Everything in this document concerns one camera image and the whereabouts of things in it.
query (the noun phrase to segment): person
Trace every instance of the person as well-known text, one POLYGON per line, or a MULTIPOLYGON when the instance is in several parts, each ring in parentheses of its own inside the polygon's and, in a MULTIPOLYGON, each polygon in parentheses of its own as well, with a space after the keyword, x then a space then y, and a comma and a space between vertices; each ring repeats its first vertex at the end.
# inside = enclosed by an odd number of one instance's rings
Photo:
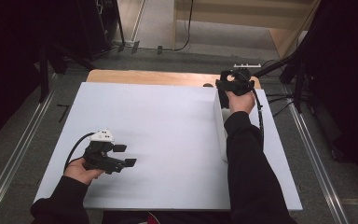
MULTIPOLYGON (((181 218, 174 220, 178 216, 170 213, 158 212, 148 214, 148 223, 296 223, 289 216, 281 186, 263 153, 261 132, 249 119, 255 106, 254 94, 248 92, 237 96, 228 91, 227 96, 231 112, 225 122, 231 206, 228 220, 212 213, 198 216, 197 213, 179 213, 189 218, 185 222, 184 219, 180 221, 181 218)), ((103 171, 86 170, 84 162, 84 159, 71 162, 51 197, 33 204, 34 224, 89 223, 83 199, 91 180, 103 171)))

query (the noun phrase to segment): table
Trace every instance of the table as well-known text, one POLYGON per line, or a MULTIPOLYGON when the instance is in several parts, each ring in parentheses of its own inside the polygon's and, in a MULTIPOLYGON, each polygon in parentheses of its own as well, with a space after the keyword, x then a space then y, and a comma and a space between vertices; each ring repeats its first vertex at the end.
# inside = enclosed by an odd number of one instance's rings
MULTIPOLYGON (((215 88, 198 88, 217 78, 189 73, 91 71, 79 89, 35 199, 48 197, 54 190, 60 178, 57 173, 62 171, 73 144, 85 133, 106 125, 113 129, 116 144, 128 146, 125 153, 114 157, 138 161, 120 174, 102 175, 94 181, 84 201, 86 208, 227 211, 222 111, 215 88), (156 85, 153 80, 165 85, 156 85)), ((257 91, 265 105, 266 157, 281 183, 288 209, 301 210, 267 98, 262 90, 257 91)), ((256 111, 250 118, 258 121, 256 111)), ((86 146, 87 141, 79 145, 86 146)), ((81 154, 79 149, 73 158, 81 154)))
MULTIPOLYGON (((281 58, 308 30, 320 0, 196 0, 192 21, 268 27, 281 58)), ((176 21, 188 21, 190 0, 175 0, 172 48, 175 49, 176 21)))

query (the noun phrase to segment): person's left hand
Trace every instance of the person's left hand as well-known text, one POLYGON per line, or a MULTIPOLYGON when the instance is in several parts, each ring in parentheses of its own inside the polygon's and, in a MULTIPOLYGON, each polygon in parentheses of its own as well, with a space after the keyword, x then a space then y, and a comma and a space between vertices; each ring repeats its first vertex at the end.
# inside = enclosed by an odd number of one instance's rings
POLYGON ((104 173, 103 170, 86 170, 83 164, 86 163, 84 158, 69 163, 63 175, 71 177, 83 184, 89 185, 92 179, 97 179, 98 176, 104 173))

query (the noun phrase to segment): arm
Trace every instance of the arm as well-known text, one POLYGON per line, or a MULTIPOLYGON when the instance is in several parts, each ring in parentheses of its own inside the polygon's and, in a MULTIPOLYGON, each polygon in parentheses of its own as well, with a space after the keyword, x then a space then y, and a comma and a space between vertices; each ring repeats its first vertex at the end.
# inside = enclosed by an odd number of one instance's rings
POLYGON ((83 158, 71 162, 51 197, 39 199, 32 205, 34 224, 89 223, 83 200, 91 180, 103 171, 87 171, 84 162, 83 158))
POLYGON ((233 223, 295 223, 263 153, 260 131, 249 120, 255 102, 253 94, 247 94, 241 98, 227 93, 233 113, 225 123, 231 219, 233 223))

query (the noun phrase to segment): black sweatshirt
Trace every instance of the black sweatshirt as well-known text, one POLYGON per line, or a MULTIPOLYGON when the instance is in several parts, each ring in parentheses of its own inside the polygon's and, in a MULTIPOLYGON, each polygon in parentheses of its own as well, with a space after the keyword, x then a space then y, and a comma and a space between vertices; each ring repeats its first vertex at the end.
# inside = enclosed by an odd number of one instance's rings
MULTIPOLYGON (((225 128, 232 223, 295 223, 263 153, 260 131, 248 114, 232 114, 225 128)), ((63 176, 50 198, 40 199, 31 207, 33 223, 89 223, 83 207, 87 190, 85 184, 63 176)))

